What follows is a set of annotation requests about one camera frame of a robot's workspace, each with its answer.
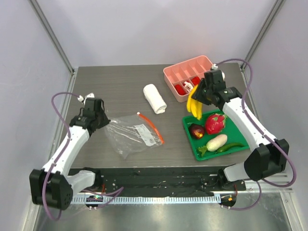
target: green tray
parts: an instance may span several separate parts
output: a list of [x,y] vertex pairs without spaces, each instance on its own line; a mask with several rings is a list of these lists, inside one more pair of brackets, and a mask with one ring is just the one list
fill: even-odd
[[203,113],[201,120],[197,120],[192,115],[186,116],[186,117],[183,118],[183,125],[184,125],[184,128],[185,128],[185,131],[187,133],[189,142],[191,143],[192,151],[193,151],[193,153],[194,153],[194,155],[195,155],[195,157],[198,161],[208,160],[210,158],[214,158],[214,157],[218,157],[218,156],[221,156],[221,155],[226,155],[226,154],[242,151],[242,150],[249,148],[246,139],[241,134],[241,132],[238,130],[237,126],[233,123],[233,121],[230,118],[227,118],[226,127],[219,134],[226,134],[228,136],[228,140],[227,140],[226,144],[233,143],[233,142],[239,142],[239,143],[242,143],[243,145],[245,145],[245,147],[234,147],[234,148],[229,149],[226,152],[218,153],[218,154],[215,154],[215,152],[206,151],[205,155],[203,157],[201,157],[201,153],[199,153],[197,148],[206,145],[208,141],[215,138],[218,134],[208,135],[205,132],[205,135],[201,139],[197,140],[197,139],[191,137],[191,135],[188,131],[188,128],[192,123],[204,126],[206,119],[213,113],[224,114],[220,110],[214,110],[214,111]]

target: pink tray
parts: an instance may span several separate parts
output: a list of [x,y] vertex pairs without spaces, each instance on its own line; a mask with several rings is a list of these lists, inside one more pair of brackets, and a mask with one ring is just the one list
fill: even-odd
[[[164,69],[165,81],[178,102],[182,103],[188,99],[188,92],[183,87],[183,83],[188,81],[193,85],[191,79],[196,76],[200,79],[204,78],[204,72],[210,70],[212,65],[212,62],[205,55],[201,55],[196,58],[168,66]],[[178,94],[177,90],[174,88],[177,84],[179,84],[184,91],[187,92],[186,95]]]

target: tabletop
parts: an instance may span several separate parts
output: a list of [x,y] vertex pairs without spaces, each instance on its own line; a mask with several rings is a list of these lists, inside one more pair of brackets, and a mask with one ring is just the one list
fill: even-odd
[[[99,66],[78,69],[73,93],[87,95],[91,92],[102,98],[109,119],[141,112],[157,127],[165,144],[141,153],[130,154],[126,159],[116,153],[103,129],[96,130],[81,148],[72,168],[94,167],[182,167],[228,166],[244,161],[249,150],[197,161],[184,131],[182,118],[189,116],[186,104],[176,101],[164,80],[163,69],[169,65]],[[245,84],[237,63],[222,64],[228,87],[243,93]],[[167,104],[166,112],[156,115],[143,95],[143,88],[153,83]],[[81,104],[72,98],[66,120],[78,115]],[[203,106],[203,111],[216,109]]]

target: dragon fruit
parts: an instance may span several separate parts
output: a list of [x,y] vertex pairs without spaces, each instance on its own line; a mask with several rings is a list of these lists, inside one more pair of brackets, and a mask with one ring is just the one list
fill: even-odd
[[205,122],[205,130],[209,135],[220,133],[226,126],[227,115],[212,114]]

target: bunch of bananas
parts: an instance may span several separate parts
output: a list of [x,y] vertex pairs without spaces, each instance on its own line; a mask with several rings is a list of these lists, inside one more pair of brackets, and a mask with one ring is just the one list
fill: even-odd
[[192,95],[195,93],[197,87],[198,85],[194,86],[193,90],[188,95],[186,107],[188,112],[191,112],[194,117],[200,120],[202,118],[202,103],[192,99]]

